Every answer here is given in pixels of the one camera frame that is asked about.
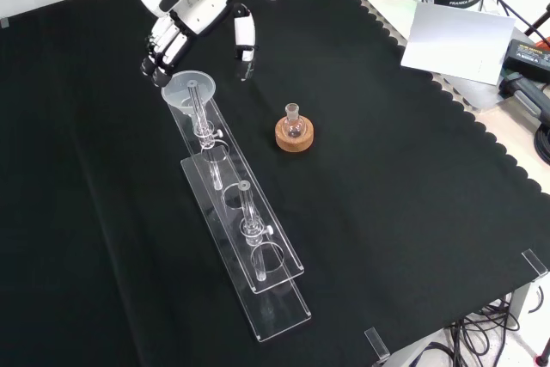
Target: white card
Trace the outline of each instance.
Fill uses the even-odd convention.
[[[401,65],[496,85],[515,21],[419,3]]]

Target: black tablecloth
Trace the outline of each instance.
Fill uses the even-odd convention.
[[[138,74],[139,0],[70,0],[0,31],[0,364],[361,366],[550,262],[548,196],[357,0],[240,0],[260,45],[234,79],[233,23],[180,68],[216,100],[305,265],[310,322],[259,344]],[[273,128],[297,102],[313,147]]]

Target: glass tube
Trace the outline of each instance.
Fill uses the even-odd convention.
[[[208,150],[214,146],[213,128],[210,127],[206,119],[205,107],[199,96],[199,84],[197,81],[189,81],[187,89],[194,112],[192,122],[195,135],[199,138],[201,148]]]
[[[256,213],[254,201],[252,200],[252,191],[250,190],[250,182],[242,180],[239,182],[239,195],[241,196],[241,208],[244,215],[242,230],[244,236],[247,237],[247,244],[255,247],[261,244],[262,225],[260,218]]]

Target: table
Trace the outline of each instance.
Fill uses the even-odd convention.
[[[362,4],[366,7],[370,6],[369,2],[361,0]],[[513,4],[518,4],[519,0],[515,0]],[[523,10],[517,9],[523,15],[536,16],[535,10],[537,6],[523,6]],[[373,9],[378,19],[383,23],[383,26],[394,36],[401,45],[405,45],[405,39],[380,15]],[[530,179],[535,180],[541,189],[545,193],[550,193],[550,167],[543,162],[535,151],[533,145],[533,136],[538,129],[540,122],[537,119],[529,116],[523,110],[521,104],[513,99],[508,99],[501,102],[495,108],[489,111],[479,111],[474,107],[468,105],[468,102],[464,101],[460,95],[449,85],[448,82],[443,80],[443,77],[438,74],[432,74],[434,80],[442,85],[442,88],[453,94],[454,99],[464,105],[465,110],[472,113],[476,120],[481,122],[487,131],[494,134],[497,141],[501,143],[508,154],[514,156],[517,159],[518,166],[524,168]],[[514,294],[514,302],[510,312],[519,319],[523,311],[523,303],[528,293],[536,287],[536,283],[527,284],[518,289]],[[431,342],[431,338],[437,335],[437,332],[431,334],[413,344],[407,348],[396,352],[385,363],[387,367],[408,366],[418,354]]]

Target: clear acrylic base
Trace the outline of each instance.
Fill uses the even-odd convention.
[[[303,266],[216,103],[209,100],[204,107],[216,137],[209,149],[201,147],[192,118],[170,107],[192,154],[181,166],[254,335],[265,341],[311,318],[293,279],[303,273]],[[254,202],[253,216],[258,222],[254,236],[245,228],[239,194],[243,182]]]

